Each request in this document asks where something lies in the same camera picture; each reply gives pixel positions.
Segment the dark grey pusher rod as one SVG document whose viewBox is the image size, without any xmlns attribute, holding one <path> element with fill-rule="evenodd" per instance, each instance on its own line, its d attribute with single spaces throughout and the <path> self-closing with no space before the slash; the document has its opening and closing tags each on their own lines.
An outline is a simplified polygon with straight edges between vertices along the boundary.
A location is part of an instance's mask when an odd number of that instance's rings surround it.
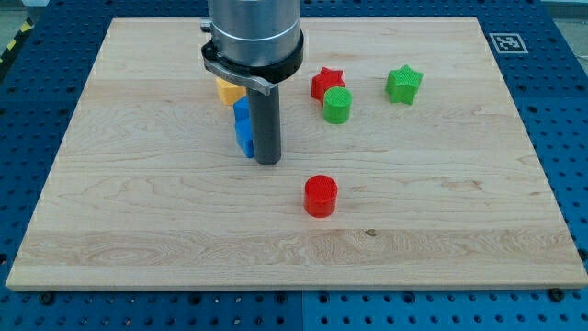
<svg viewBox="0 0 588 331">
<path fill-rule="evenodd" d="M 276 164 L 281 158 L 279 89 L 274 87 L 266 96 L 247 90 L 249 117 L 252 124 L 254 158 L 263 166 Z"/>
</svg>

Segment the black clamp ring mount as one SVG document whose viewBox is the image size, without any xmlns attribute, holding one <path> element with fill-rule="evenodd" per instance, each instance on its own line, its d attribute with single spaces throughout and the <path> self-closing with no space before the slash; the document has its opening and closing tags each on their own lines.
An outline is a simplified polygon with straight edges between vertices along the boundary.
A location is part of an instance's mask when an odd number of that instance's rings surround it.
<svg viewBox="0 0 588 331">
<path fill-rule="evenodd" d="M 303 63 L 304 34 L 300 30 L 299 41 L 294 51 L 277 63 L 266 66 L 238 64 L 220 55 L 212 40 L 201 47 L 204 67 L 219 78 L 253 89 L 264 96 L 278 84 L 294 75 Z"/>
</svg>

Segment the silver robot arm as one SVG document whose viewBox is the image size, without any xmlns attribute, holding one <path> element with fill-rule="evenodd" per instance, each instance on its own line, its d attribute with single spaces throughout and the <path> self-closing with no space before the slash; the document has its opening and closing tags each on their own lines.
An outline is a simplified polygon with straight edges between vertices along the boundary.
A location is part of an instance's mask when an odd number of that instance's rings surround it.
<svg viewBox="0 0 588 331">
<path fill-rule="evenodd" d="M 243 86 L 249 101 L 254 158 L 263 166 L 281 159 L 279 84 L 302 65 L 304 34 L 298 0 L 209 0 L 200 28 L 204 67 Z"/>
</svg>

